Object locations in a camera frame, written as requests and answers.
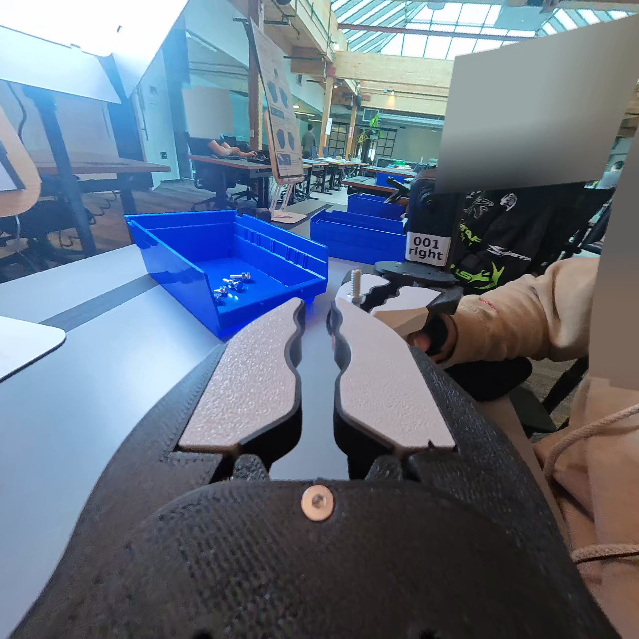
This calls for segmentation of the person's right forearm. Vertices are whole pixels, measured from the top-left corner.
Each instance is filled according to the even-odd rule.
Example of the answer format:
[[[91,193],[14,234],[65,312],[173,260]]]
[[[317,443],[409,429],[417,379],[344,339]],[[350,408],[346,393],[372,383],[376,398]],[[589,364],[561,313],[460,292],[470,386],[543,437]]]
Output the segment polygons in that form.
[[[588,355],[599,258],[571,258],[484,295],[467,295],[445,317],[443,367],[518,357],[563,362]]]

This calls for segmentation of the person's right hand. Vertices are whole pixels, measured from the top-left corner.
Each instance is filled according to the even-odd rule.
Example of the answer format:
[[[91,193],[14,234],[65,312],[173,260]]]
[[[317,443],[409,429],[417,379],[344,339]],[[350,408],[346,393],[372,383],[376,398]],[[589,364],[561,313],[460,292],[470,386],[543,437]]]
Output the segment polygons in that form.
[[[406,342],[421,349],[428,356],[434,358],[443,353],[449,339],[449,328],[440,316],[425,324],[423,328],[406,336]]]

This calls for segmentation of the person's beige hoodie torso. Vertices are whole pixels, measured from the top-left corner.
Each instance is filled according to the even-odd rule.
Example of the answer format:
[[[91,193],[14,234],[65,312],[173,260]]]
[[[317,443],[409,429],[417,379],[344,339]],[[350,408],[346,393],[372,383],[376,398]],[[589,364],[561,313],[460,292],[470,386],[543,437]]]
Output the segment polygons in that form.
[[[638,391],[587,376],[569,426],[535,445],[569,553],[623,638],[638,637]]]

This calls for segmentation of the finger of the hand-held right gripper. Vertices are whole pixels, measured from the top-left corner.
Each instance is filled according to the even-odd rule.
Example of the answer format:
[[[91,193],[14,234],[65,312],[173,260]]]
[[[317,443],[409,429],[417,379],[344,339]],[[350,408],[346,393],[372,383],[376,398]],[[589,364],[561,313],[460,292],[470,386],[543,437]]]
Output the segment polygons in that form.
[[[339,288],[333,302],[334,308],[337,308],[339,300],[344,300],[346,302],[352,301],[352,274],[353,272],[348,274],[347,280],[345,280]],[[374,274],[361,272],[359,279],[359,292],[361,308],[377,308],[388,298],[388,280]]]
[[[439,296],[439,291],[428,288],[399,288],[394,297],[372,308],[370,315],[406,338],[425,327],[429,304]]]

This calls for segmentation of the wooden desk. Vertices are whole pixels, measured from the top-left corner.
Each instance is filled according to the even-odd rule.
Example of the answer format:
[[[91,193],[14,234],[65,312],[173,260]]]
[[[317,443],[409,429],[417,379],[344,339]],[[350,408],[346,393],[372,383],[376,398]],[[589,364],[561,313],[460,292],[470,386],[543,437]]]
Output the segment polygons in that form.
[[[209,191],[213,197],[202,200],[192,206],[192,211],[204,210],[204,206],[213,206],[214,210],[225,210],[233,200],[228,189],[237,184],[247,187],[247,194],[256,200],[258,208],[270,205],[271,167],[244,158],[217,158],[214,156],[188,155],[194,168],[194,185],[200,190]]]
[[[165,162],[154,164],[117,156],[77,152],[68,154],[71,173],[82,194],[117,192],[124,215],[137,214],[133,197],[135,190],[150,190],[153,173],[172,171]],[[61,193],[61,182],[56,158],[50,151],[33,154],[38,174],[42,180],[42,197],[53,197]]]

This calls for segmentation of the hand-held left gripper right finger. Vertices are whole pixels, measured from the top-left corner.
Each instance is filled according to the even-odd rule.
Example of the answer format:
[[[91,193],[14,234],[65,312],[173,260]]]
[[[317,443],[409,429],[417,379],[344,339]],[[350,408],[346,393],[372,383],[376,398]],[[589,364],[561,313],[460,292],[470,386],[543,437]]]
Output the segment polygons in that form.
[[[331,304],[330,332],[339,368],[333,434],[350,470],[368,470],[380,456],[403,460],[456,450],[449,423],[400,335],[346,298]]]

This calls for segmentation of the cardboard sign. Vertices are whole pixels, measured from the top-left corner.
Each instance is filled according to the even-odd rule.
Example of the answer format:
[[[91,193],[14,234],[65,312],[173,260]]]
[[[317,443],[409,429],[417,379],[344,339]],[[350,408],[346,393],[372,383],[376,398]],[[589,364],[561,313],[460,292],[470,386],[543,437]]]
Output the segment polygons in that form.
[[[269,206],[270,221],[293,226],[306,215],[289,210],[294,187],[304,181],[299,128],[293,108],[293,96],[284,68],[283,53],[271,39],[249,19],[250,34],[267,100],[265,127],[276,190]]]

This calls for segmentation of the white tablet stand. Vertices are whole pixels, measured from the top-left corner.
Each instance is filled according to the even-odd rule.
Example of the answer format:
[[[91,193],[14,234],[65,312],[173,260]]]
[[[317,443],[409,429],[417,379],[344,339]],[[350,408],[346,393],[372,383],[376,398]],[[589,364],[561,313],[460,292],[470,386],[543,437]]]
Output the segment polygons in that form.
[[[58,349],[66,337],[57,327],[1,316],[1,381]]]

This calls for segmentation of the studio softbox light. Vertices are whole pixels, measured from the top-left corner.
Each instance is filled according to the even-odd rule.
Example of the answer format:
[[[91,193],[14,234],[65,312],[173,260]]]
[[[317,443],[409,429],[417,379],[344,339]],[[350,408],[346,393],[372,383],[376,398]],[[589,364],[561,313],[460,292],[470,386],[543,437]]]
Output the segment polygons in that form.
[[[187,1],[2,1],[1,80],[19,84],[44,129],[85,256],[97,252],[57,98],[105,104],[116,162],[146,160],[133,93]]]

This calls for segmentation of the cluster of bolts with nuts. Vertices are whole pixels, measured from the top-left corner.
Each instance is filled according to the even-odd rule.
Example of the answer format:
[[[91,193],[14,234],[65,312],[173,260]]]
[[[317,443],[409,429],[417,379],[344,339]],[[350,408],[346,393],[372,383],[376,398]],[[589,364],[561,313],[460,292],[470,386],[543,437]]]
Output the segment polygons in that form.
[[[213,289],[213,301],[223,302],[226,299],[235,299],[238,293],[247,291],[247,286],[252,283],[251,273],[248,271],[239,274],[230,274],[223,278],[220,286]]]

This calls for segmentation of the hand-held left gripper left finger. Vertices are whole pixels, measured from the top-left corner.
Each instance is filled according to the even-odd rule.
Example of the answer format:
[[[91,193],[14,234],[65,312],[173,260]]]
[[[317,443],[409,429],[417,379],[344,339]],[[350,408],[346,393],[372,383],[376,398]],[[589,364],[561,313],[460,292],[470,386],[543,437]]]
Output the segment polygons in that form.
[[[305,303],[255,319],[224,349],[180,437],[185,452],[257,455],[267,468],[299,442]]]

